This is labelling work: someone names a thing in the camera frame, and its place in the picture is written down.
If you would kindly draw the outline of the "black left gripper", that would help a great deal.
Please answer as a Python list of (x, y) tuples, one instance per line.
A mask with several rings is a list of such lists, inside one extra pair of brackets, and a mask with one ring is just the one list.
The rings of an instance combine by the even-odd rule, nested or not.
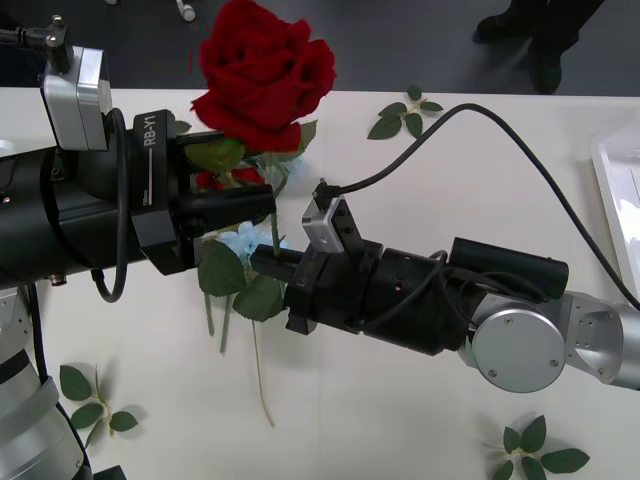
[(194, 267), (190, 238), (265, 219), (276, 210), (266, 184), (187, 193), (189, 181), (176, 149), (223, 139), (216, 131), (176, 137), (175, 116), (166, 109), (134, 118), (131, 220), (142, 254), (164, 275)]

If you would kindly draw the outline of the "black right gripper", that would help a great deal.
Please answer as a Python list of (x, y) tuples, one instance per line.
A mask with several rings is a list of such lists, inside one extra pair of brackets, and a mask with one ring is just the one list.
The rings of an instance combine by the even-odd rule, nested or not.
[(358, 334), (359, 328), (378, 313), (370, 285), (380, 263), (383, 246), (365, 244), (364, 269), (352, 265), (345, 254), (321, 254), (312, 247), (306, 252), (260, 244), (251, 255), (252, 268), (259, 274), (287, 281), (284, 306), (286, 328), (308, 335), (318, 324)]

